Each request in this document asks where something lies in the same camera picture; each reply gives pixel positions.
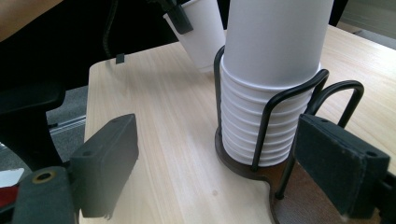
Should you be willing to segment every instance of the wooden table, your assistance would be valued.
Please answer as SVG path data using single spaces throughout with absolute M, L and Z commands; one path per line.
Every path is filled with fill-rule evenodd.
M 327 85 L 354 79 L 365 93 L 346 129 L 395 158 L 396 51 L 329 26 L 321 58 Z M 85 139 L 134 113 L 139 159 L 109 221 L 81 223 L 270 223 L 269 185 L 233 173 L 215 150 L 214 76 L 200 74 L 179 43 L 92 66 Z M 318 116 L 336 122 L 350 92 Z M 396 161 L 389 169 L 396 174 Z

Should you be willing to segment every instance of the black wire frame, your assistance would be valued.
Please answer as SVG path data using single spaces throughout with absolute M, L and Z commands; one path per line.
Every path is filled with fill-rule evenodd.
M 359 83 L 358 81 L 355 80 L 347 80 L 343 82 L 338 82 L 335 84 L 332 84 L 331 86 L 327 87 L 326 89 L 323 90 L 324 85 L 327 81 L 327 78 L 329 76 L 329 71 L 326 69 L 322 69 L 317 72 L 317 74 L 305 82 L 302 85 L 299 85 L 297 87 L 285 90 L 280 92 L 279 94 L 275 95 L 273 98 L 268 101 L 266 106 L 264 107 L 264 110 L 262 111 L 262 120 L 260 124 L 260 129 L 259 129 L 259 135 L 256 143 L 256 148 L 255 148 L 255 153 L 254 153 L 254 158 L 253 162 L 249 168 L 250 171 L 246 169 L 246 165 L 239 164 L 237 161 L 232 161 L 232 162 L 226 162 L 224 161 L 224 156 L 221 155 L 221 153 L 224 152 L 223 148 L 218 148 L 218 147 L 223 147 L 221 143 L 221 85 L 220 85 L 220 60 L 222 55 L 224 54 L 224 48 L 225 46 L 221 47 L 216 54 L 215 60 L 214 60 L 214 76 L 215 76 L 215 88 L 216 88 L 216 103 L 217 103 L 217 112 L 218 112 L 218 129 L 216 131 L 216 148 L 217 148 L 217 153 L 220 158 L 222 158 L 223 162 L 226 163 L 226 165 L 232 169 L 234 172 L 238 173 L 239 175 L 242 175 L 247 178 L 251 179 L 262 179 L 262 174 L 257 174 L 257 171 L 259 170 L 259 161 L 260 161 L 260 155 L 262 153 L 262 145 L 265 140 L 265 134 L 266 130 L 268 127 L 268 122 L 269 118 L 271 116 L 272 110 L 282 101 L 289 99 L 290 97 L 302 94 L 306 91 L 314 89 L 312 93 L 311 100 L 309 101 L 307 108 L 305 110 L 305 114 L 310 114 L 310 115 L 315 115 L 320 107 L 323 105 L 323 103 L 328 99 L 331 95 L 334 93 L 337 93 L 339 91 L 344 91 L 344 90 L 350 90 L 353 89 L 353 94 L 346 105 L 346 109 L 344 113 L 342 114 L 342 117 L 340 118 L 338 125 L 345 128 L 347 125 L 347 122 L 351 118 L 353 112 L 355 111 L 356 107 L 358 106 L 358 103 L 360 102 L 361 97 L 363 96 L 364 93 L 364 88 Z M 283 170 L 281 179 L 280 179 L 280 184 L 278 186 L 278 190 L 276 191 L 276 198 L 281 199 L 283 198 L 283 194 L 285 191 L 285 188 L 288 184 L 288 180 L 291 175 L 292 168 L 295 163 L 295 157 L 293 154 L 294 151 L 294 140 L 293 143 L 291 144 L 291 149 L 289 156 L 287 158 L 287 163 L 286 167 Z
M 214 61 L 214 74 L 215 74 L 215 86 L 216 86 L 216 103 L 217 103 L 217 111 L 218 111 L 218 125 L 219 125 L 219 136 L 221 137 L 221 85 L 220 85 L 220 60 L 222 55 L 224 54 L 225 46 L 221 47 L 216 54 Z M 304 92 L 310 91 L 314 89 L 311 97 L 312 99 L 316 98 L 316 96 L 323 89 L 326 80 L 329 76 L 329 72 L 326 69 L 320 70 L 313 78 L 308 80 L 302 85 L 296 86 L 294 88 L 282 91 L 272 97 L 268 103 L 265 105 L 264 110 L 262 111 L 262 120 L 260 124 L 259 134 L 257 138 L 255 153 L 253 157 L 253 162 L 251 164 L 250 170 L 252 172 L 256 172 L 259 169 L 259 161 L 260 155 L 262 154 L 262 145 L 265 140 L 266 131 L 268 128 L 269 119 L 271 117 L 272 110 L 284 100 L 289 99 L 290 97 L 302 94 Z

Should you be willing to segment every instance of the white paper cup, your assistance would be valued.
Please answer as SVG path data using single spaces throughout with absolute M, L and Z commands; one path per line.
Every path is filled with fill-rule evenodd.
M 241 151 L 253 153 L 256 149 L 256 142 L 248 143 L 247 141 L 242 140 L 238 135 L 233 133 L 230 129 L 224 129 L 222 132 L 222 137 L 230 139 L 229 143 L 233 145 L 234 148 L 238 148 Z M 291 134 L 290 136 L 285 136 L 285 138 L 282 139 L 282 141 L 271 142 L 271 143 L 264 141 L 264 144 L 262 145 L 262 150 L 265 151 L 267 154 L 277 153 L 278 151 L 288 146 L 291 143 L 293 137 L 294 134 Z
M 167 14 L 163 17 L 201 73 L 213 71 L 219 49 L 225 45 L 225 34 L 216 0 L 190 0 L 182 5 L 193 30 L 180 35 Z
M 243 130 L 228 121 L 227 118 L 222 119 L 221 128 L 223 132 L 227 132 L 230 136 L 237 138 L 241 145 L 246 147 L 256 146 L 257 133 L 251 133 Z M 283 133 L 268 133 L 265 135 L 264 144 L 283 142 L 285 139 L 289 139 L 294 136 L 296 129 L 297 125 Z
M 333 0 L 231 0 L 224 65 L 247 83 L 288 87 L 318 68 Z
M 223 95 L 221 97 L 221 103 L 226 104 L 227 107 L 229 107 L 232 111 L 235 112 L 235 114 L 237 114 L 242 119 L 257 120 L 258 122 L 262 120 L 262 112 L 259 113 L 246 109 L 241 105 L 238 105 L 237 102 L 232 102 L 227 95 Z M 277 124 L 282 123 L 284 120 L 294 119 L 296 116 L 303 114 L 305 112 L 305 109 L 306 104 L 295 106 L 291 110 L 285 112 L 273 112 L 271 113 L 269 124 Z
M 228 97 L 234 104 L 239 105 L 242 108 L 253 111 L 255 113 L 262 113 L 265 105 L 271 99 L 256 99 L 249 97 L 241 92 L 236 91 L 230 85 L 226 79 L 222 79 L 220 82 L 221 86 L 221 97 Z M 303 94 L 289 98 L 277 105 L 272 112 L 282 113 L 290 111 L 296 107 L 306 106 L 311 98 L 312 91 L 307 91 Z
M 223 136 L 223 141 L 227 141 L 228 145 L 231 147 L 231 150 L 235 153 L 237 153 L 240 156 L 253 159 L 255 150 L 250 150 L 246 148 L 241 148 L 237 146 L 234 142 L 233 139 L 228 137 L 227 135 Z M 285 153 L 288 153 L 291 148 L 292 140 L 290 139 L 283 147 L 279 147 L 276 150 L 266 150 L 265 147 L 262 148 L 262 154 L 260 155 L 260 159 L 273 159 L 276 157 L 282 157 L 285 155 Z
M 228 84 L 228 86 L 234 91 L 241 93 L 243 95 L 248 96 L 251 99 L 254 99 L 255 101 L 264 101 L 264 100 L 269 100 L 276 94 L 291 89 L 295 86 L 303 84 L 303 82 L 298 83 L 295 86 L 288 86 L 288 87 L 273 87 L 273 86 L 263 86 L 259 84 L 252 84 L 252 83 L 247 83 L 246 81 L 236 77 L 235 74 L 232 74 L 225 66 L 224 66 L 224 58 L 221 58 L 220 61 L 220 68 L 221 68 L 221 81 L 225 82 Z M 315 73 L 310 74 L 309 76 L 312 78 L 315 76 L 315 74 L 321 69 L 321 64 L 318 65 L 318 69 L 315 71 Z
M 227 154 L 233 158 L 236 161 L 239 161 L 243 164 L 246 165 L 251 165 L 253 163 L 253 159 L 250 157 L 245 157 L 242 156 L 238 153 L 236 153 L 232 147 L 228 144 L 227 140 L 223 140 L 223 145 L 224 149 L 227 152 Z M 273 157 L 273 158 L 261 158 L 259 161 L 259 166 L 260 167 L 267 167 L 267 166 L 272 166 L 281 163 L 284 161 L 287 157 L 289 156 L 289 152 L 286 152 L 284 155 L 278 156 L 278 157 Z
M 226 118 L 229 122 L 243 130 L 250 133 L 259 133 L 260 123 L 253 122 L 245 119 L 239 118 L 233 111 L 231 111 L 226 105 L 221 104 L 221 117 Z M 292 127 L 296 126 L 298 123 L 298 116 L 295 119 L 285 120 L 283 123 L 269 124 L 267 127 L 267 132 L 269 134 L 283 133 Z

